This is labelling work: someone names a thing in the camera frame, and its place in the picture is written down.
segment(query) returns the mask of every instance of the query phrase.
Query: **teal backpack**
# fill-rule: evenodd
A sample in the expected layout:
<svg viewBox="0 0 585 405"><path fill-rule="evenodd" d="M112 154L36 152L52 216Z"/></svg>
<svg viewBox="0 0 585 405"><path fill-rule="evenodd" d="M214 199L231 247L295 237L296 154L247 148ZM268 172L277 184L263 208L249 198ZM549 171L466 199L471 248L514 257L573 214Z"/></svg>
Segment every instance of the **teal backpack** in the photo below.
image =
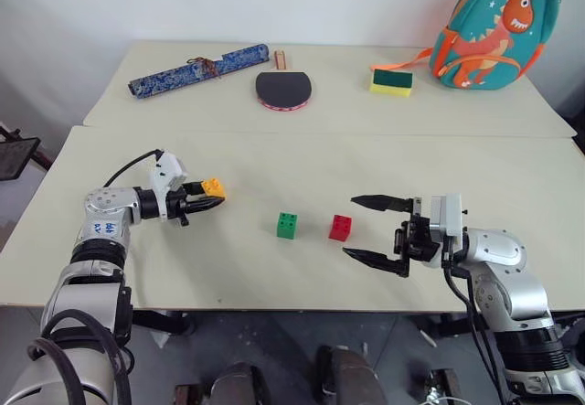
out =
<svg viewBox="0 0 585 405"><path fill-rule="evenodd" d="M559 0L459 0L434 48L397 69L431 57L431 70L454 88L496 90L521 77L542 53Z"/></svg>

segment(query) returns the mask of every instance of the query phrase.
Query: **blue patterned case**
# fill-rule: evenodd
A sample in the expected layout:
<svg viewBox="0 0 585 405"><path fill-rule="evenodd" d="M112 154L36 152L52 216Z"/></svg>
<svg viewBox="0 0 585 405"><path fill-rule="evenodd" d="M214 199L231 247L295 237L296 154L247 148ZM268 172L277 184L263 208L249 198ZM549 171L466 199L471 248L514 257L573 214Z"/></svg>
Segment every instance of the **blue patterned case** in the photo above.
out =
<svg viewBox="0 0 585 405"><path fill-rule="evenodd" d="M181 88L192 83L216 78L222 74L266 62L268 47L258 44L221 56L221 60L195 60L177 69L168 69L140 79L131 80L128 89L137 99L154 96L161 92Z"/></svg>

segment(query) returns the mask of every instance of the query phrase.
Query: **orange dinosaur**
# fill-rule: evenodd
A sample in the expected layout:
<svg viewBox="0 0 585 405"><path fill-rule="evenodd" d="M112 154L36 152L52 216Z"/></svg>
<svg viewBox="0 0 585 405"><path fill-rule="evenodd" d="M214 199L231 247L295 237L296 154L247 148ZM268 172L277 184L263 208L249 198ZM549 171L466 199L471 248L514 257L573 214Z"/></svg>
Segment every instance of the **orange dinosaur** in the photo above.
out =
<svg viewBox="0 0 585 405"><path fill-rule="evenodd" d="M452 49L460 56L492 55L502 56L508 48L514 46L510 33L524 33L532 25L534 13L531 0L507 0L500 7L500 15L494 15L494 28L485 30L479 40L472 37L465 41L457 37ZM462 62L453 78L453 83L460 88L469 88L473 83L483 84L484 78L498 62L490 59L473 59ZM469 79L473 71L479 70L473 81Z"/></svg>

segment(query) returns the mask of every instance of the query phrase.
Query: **table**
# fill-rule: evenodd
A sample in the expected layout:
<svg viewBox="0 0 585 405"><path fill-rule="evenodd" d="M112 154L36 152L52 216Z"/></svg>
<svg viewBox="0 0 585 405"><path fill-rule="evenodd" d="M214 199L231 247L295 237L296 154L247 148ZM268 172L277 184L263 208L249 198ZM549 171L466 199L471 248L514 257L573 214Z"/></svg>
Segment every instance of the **table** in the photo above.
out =
<svg viewBox="0 0 585 405"><path fill-rule="evenodd" d="M217 176L227 201L191 225L133 228L126 271L138 308L461 311L441 271L369 269L327 233L354 219L347 245L390 253L408 215L351 204L361 194L459 191L469 227L501 228L526 244L552 309L585 308L585 159L570 139L291 133L158 133L73 128L0 255L0 301L41 305L69 262L82 200L121 165L155 147L178 155L189 180ZM152 162L117 186L148 186ZM275 236L280 211L295 240Z"/></svg>
<svg viewBox="0 0 585 405"><path fill-rule="evenodd" d="M454 90L441 85L428 65L413 69L410 98L368 91L373 63L412 59L415 48L272 46L286 52L290 69L305 71L313 83L309 104L275 113L256 101L257 74L273 61L148 99L136 100L130 80L184 65L198 56L249 44L140 41L114 74L83 122L101 128L165 129L241 133L353 133L387 135L478 135L571 137L560 118L526 77L498 91Z"/></svg>

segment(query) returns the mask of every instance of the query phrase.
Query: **white wall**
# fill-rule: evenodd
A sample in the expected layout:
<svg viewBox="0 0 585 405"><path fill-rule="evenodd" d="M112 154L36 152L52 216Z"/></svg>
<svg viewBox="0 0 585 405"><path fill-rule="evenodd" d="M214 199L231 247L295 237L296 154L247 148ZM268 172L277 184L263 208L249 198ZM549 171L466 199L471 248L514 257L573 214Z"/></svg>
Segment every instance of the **white wall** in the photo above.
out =
<svg viewBox="0 0 585 405"><path fill-rule="evenodd" d="M54 154L134 39L430 46L455 2L0 0L0 119ZM584 10L585 0L563 0L548 52L530 71L561 113L584 102Z"/></svg>

